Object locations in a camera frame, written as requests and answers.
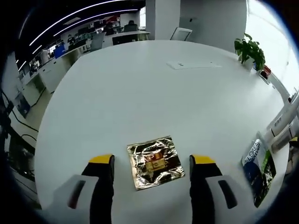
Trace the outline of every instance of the snack package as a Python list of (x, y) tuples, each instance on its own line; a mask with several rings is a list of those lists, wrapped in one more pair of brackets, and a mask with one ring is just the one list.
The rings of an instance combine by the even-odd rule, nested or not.
[(137, 190), (151, 188), (185, 175), (170, 136), (128, 145)]
[(260, 133), (257, 133), (252, 145), (243, 155), (242, 165), (253, 191), (254, 205), (258, 207), (267, 195), (276, 174), (271, 152)]

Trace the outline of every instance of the gold foil packet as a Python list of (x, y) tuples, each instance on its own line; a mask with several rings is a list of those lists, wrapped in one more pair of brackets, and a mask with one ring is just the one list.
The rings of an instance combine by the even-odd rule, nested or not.
[(151, 188), (185, 175), (170, 136), (128, 145), (137, 190)]

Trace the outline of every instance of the white round table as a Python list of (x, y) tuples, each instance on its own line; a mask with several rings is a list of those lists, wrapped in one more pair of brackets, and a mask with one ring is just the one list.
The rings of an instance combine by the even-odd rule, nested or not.
[[(174, 70), (167, 62), (213, 62), (220, 68)], [(114, 224), (191, 223), (189, 155), (208, 155), (249, 194), (241, 157), (258, 130), (283, 107), (280, 94), (249, 74), (237, 56), (180, 41), (143, 41), (79, 58), (44, 114), (36, 145), (35, 176), (43, 208), (95, 156), (115, 155)], [(136, 191), (126, 145), (170, 135), (185, 177)], [(261, 204), (277, 195), (288, 147), (273, 155), (277, 169)]]

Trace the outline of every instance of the ceiling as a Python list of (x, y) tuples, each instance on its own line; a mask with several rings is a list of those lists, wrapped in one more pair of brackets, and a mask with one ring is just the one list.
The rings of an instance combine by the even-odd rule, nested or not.
[[(98, 3), (104, 4), (93, 6), (91, 8), (75, 13), (74, 15), (71, 15), (68, 18), (65, 18), (64, 20), (47, 30), (34, 43), (31, 44), (31, 42), (35, 38), (37, 38), (45, 29), (47, 29), (60, 19), (80, 9)], [(47, 0), (42, 2), (41, 4), (36, 4), (33, 2), (33, 4), (31, 4), (31, 7), (28, 7), (28, 5), (24, 5), (24, 7), (18, 7), (17, 10), (20, 10), (20, 12), (15, 14), (17, 15), (17, 20), (14, 18), (14, 21), (17, 21), (17, 24), (14, 24), (14, 26), (18, 26), (20, 30), (19, 34), (15, 33), (16, 39), (18, 39), (17, 47), (15, 49), (16, 59), (19, 59), (19, 63), (22, 63), (22, 61), (24, 60), (28, 60), (28, 57), (32, 56), (32, 52), (40, 45), (47, 45), (53, 42), (54, 34), (80, 20), (113, 11), (120, 11), (126, 9), (140, 9), (144, 6), (145, 0), (117, 0), (111, 2), (108, 2), (108, 0)], [(90, 19), (90, 21), (93, 21), (97, 18), (104, 18), (105, 16), (107, 15)], [(79, 17), (80, 20), (74, 21), (69, 25), (64, 25), (66, 22), (76, 17)]]

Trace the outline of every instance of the green leaves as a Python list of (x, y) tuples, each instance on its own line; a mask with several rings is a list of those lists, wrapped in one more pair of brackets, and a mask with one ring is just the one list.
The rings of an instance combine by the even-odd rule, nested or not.
[(246, 33), (244, 35), (249, 38), (247, 42), (245, 39), (235, 39), (235, 52), (239, 56), (239, 60), (243, 64), (245, 61), (252, 57), (256, 63), (256, 70), (262, 70), (265, 66), (265, 56), (263, 50), (259, 48), (259, 42), (252, 41), (252, 37)]

